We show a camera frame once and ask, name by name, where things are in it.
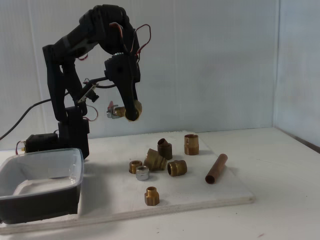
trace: white backdrop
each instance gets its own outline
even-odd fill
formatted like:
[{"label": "white backdrop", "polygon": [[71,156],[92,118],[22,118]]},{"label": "white backdrop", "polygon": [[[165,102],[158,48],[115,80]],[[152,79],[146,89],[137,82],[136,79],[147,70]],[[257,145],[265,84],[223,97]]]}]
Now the white backdrop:
[{"label": "white backdrop", "polygon": [[[90,138],[272,126],[277,0],[0,0],[0,135],[30,105],[50,97],[42,47],[68,34],[100,4],[126,9],[134,27],[150,24],[152,39],[141,53],[141,118],[108,119],[109,102],[123,104],[116,89],[98,89],[93,105],[100,117],[90,124]],[[147,41],[148,29],[138,37],[140,44]],[[109,57],[96,46],[87,60],[77,60],[80,80],[103,77]],[[66,106],[71,104],[67,97]],[[95,112],[89,109],[88,116]],[[45,103],[0,141],[0,149],[57,128],[52,106]]]},{"label": "white backdrop", "polygon": [[281,0],[275,126],[320,146],[320,1]]}]

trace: plastic container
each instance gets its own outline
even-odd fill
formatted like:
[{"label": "plastic container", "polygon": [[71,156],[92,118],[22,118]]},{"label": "plastic container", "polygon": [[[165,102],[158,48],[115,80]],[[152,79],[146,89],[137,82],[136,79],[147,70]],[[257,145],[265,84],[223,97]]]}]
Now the plastic container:
[{"label": "plastic container", "polygon": [[0,220],[17,224],[76,214],[83,173],[77,148],[8,158],[0,166]]}]

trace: black robotic arm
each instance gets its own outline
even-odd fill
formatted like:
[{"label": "black robotic arm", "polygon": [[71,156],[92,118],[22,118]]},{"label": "black robotic arm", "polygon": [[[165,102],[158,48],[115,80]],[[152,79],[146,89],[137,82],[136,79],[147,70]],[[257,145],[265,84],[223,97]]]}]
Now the black robotic arm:
[{"label": "black robotic arm", "polygon": [[[96,45],[113,56],[104,62],[105,77],[118,88],[125,107],[125,117],[138,119],[137,92],[135,84],[140,82],[137,51],[139,42],[126,11],[115,5],[98,5],[79,20],[68,35],[53,45],[44,46],[43,54],[47,67],[47,84],[55,118],[59,121],[59,138],[55,133],[31,135],[25,142],[26,152],[58,148],[79,148],[83,157],[89,155],[89,122],[86,98],[95,102],[99,96],[94,89],[96,81],[89,81],[82,88],[75,69],[75,60],[92,50]],[[65,107],[66,90],[74,106]]]}]

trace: cable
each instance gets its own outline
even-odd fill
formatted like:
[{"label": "cable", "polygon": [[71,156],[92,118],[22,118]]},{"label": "cable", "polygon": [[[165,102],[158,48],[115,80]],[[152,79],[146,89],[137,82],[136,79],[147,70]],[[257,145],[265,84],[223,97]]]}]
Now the cable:
[{"label": "cable", "polygon": [[[87,79],[88,79],[88,81],[84,81],[83,84],[86,84],[86,85],[89,84],[89,83],[95,84],[97,82],[108,80],[106,77],[100,77],[100,78],[96,78],[96,79],[92,79],[92,80],[89,80],[89,78],[85,78],[85,80],[87,80]],[[108,86],[100,86],[100,85],[97,84],[95,87],[97,89],[111,89],[111,88],[113,88],[115,86],[116,86],[115,84],[108,85]]]},{"label": "cable", "polygon": [[21,141],[18,141],[15,146],[15,155],[18,155],[18,145]]},{"label": "cable", "polygon": [[16,128],[16,126],[18,126],[18,124],[22,121],[22,119],[24,119],[24,117],[27,115],[27,113],[28,113],[31,109],[33,109],[34,107],[36,107],[36,106],[38,106],[38,105],[40,105],[40,104],[44,104],[44,103],[47,103],[47,102],[50,102],[50,101],[51,101],[51,98],[50,98],[50,99],[47,99],[47,100],[43,100],[43,101],[37,102],[37,103],[33,104],[32,106],[30,106],[30,107],[24,112],[24,114],[22,114],[22,116],[20,117],[20,119],[13,125],[13,127],[10,128],[9,131],[7,131],[4,135],[2,135],[2,136],[0,137],[0,141],[1,141],[2,139],[4,139],[9,133],[11,133],[12,130]]},{"label": "cable", "polygon": [[[149,27],[150,37],[149,37],[149,40],[148,40],[145,44],[143,44],[143,45],[136,51],[136,54],[135,54],[136,56],[137,56],[138,54],[140,54],[141,50],[142,50],[142,49],[150,42],[150,40],[151,40],[151,27],[150,27],[149,24],[143,24],[143,25],[141,25],[140,27],[138,27],[138,28],[134,31],[134,34],[133,34],[133,35],[137,34],[137,31],[138,31],[140,28],[144,27],[144,26],[148,26],[148,27]],[[134,43],[135,43],[135,37],[133,38],[133,41],[132,41],[132,47],[131,47],[130,53],[132,53],[132,51],[133,51],[133,49],[134,49]]]},{"label": "cable", "polygon": [[80,58],[80,57],[78,57],[78,59],[80,60],[80,61],[84,61],[84,60],[86,60],[87,58],[88,58],[88,53],[86,54],[86,56],[85,57],[83,57],[83,58]]},{"label": "cable", "polygon": [[124,28],[123,28],[119,23],[117,23],[117,22],[111,22],[111,23],[109,23],[109,26],[111,26],[111,27],[116,27],[116,28],[119,29],[121,44],[123,45],[124,51],[125,51],[126,53],[128,53],[127,46],[126,46],[126,44],[125,44],[125,42],[124,42],[124,34],[123,34],[123,29],[124,29]]},{"label": "cable", "polygon": [[98,110],[97,110],[94,106],[91,106],[91,105],[88,105],[88,104],[87,104],[87,106],[88,106],[88,107],[91,107],[91,108],[93,108],[93,109],[95,110],[95,112],[96,112],[96,117],[95,117],[95,119],[93,119],[93,120],[89,119],[89,118],[86,117],[86,116],[84,116],[83,118],[84,118],[84,119],[87,119],[89,122],[94,122],[94,121],[97,120],[98,117],[99,117]]}]

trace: threaded fitting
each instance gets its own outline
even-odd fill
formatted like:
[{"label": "threaded fitting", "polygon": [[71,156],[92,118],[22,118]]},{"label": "threaded fitting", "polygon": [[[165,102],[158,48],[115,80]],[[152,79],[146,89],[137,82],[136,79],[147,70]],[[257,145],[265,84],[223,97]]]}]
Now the threaded fitting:
[{"label": "threaded fitting", "polygon": [[171,160],[172,159],[172,144],[168,143],[164,138],[158,141],[158,153],[161,157]]},{"label": "threaded fitting", "polygon": [[129,163],[129,172],[131,174],[136,174],[136,168],[138,166],[142,166],[142,161],[138,161],[138,160],[135,160],[135,161],[131,161]]},{"label": "threaded fitting", "polygon": [[191,156],[199,154],[198,135],[188,134],[184,136],[184,153]]},{"label": "threaded fitting", "polygon": [[144,202],[148,206],[155,206],[160,203],[159,193],[154,186],[150,186],[146,189],[144,194]]},{"label": "threaded fitting", "polygon": [[168,163],[167,169],[171,177],[181,176],[187,172],[187,163],[184,160],[174,160]]},{"label": "threaded fitting", "polygon": [[147,166],[150,172],[156,170],[165,170],[167,159],[160,156],[160,154],[156,150],[149,148],[143,165]]}]

